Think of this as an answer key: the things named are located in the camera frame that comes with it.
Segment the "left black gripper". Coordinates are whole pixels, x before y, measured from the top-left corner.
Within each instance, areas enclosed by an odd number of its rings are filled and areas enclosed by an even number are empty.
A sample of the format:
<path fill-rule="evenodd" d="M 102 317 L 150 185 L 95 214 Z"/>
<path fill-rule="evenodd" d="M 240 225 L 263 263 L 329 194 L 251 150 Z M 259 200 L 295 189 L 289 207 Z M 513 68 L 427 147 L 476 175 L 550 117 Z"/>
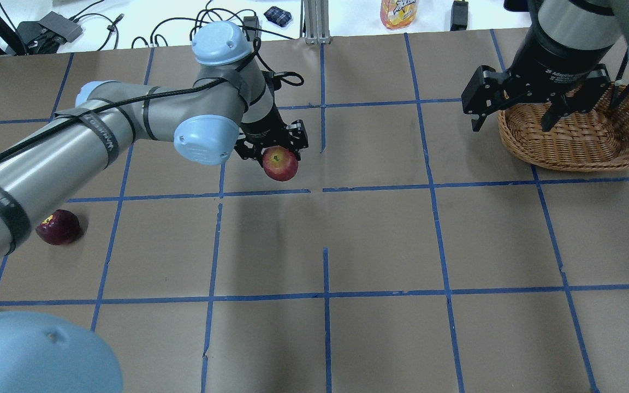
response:
<path fill-rule="evenodd" d="M 243 160 L 261 162 L 264 150 L 277 145 L 290 150 L 296 160 L 301 160 L 300 152 L 309 147 L 304 122 L 297 120 L 290 124 L 282 121 L 242 123 L 234 150 Z"/>

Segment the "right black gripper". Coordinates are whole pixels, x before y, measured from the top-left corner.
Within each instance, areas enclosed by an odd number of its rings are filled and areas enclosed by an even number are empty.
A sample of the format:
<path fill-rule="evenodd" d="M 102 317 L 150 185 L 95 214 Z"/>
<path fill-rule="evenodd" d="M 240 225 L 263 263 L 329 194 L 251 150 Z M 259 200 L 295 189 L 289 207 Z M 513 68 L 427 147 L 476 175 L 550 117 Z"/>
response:
<path fill-rule="evenodd" d="M 489 115 L 516 103 L 549 102 L 541 119 L 543 132 L 575 112 L 591 111 L 610 86 L 601 60 L 612 46 L 582 50 L 557 42 L 541 27 L 529 28 L 506 72 L 480 65 L 470 77 L 461 103 L 464 114 L 472 116 L 472 131 L 479 132 Z"/>

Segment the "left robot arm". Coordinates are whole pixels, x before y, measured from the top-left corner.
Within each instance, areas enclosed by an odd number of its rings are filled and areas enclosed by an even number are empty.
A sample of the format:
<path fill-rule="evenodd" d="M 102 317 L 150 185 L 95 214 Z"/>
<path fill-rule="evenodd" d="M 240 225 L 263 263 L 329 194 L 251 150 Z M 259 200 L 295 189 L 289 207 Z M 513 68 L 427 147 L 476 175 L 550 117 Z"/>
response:
<path fill-rule="evenodd" d="M 286 74 L 260 69 L 260 42 L 217 21 L 197 29 L 191 48 L 200 65 L 192 87 L 88 82 L 72 109 L 0 152 L 0 259 L 138 140 L 169 142 L 205 166 L 232 153 L 264 165 L 276 146 L 300 159 L 304 123 L 283 121 L 274 94 Z"/>

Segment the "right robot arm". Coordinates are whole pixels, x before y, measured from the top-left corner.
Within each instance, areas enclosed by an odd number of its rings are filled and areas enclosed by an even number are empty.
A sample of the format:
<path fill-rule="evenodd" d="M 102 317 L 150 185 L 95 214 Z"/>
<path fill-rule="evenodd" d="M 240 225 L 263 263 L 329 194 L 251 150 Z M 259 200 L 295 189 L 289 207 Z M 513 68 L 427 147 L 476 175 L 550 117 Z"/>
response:
<path fill-rule="evenodd" d="M 629 63 L 629 1 L 506 1 L 531 27 L 506 72 L 480 65 L 461 94 L 478 132 L 486 118 L 518 104 L 549 104 L 549 131 L 560 119 L 592 110 L 611 83 L 601 60 L 624 38 Z"/>

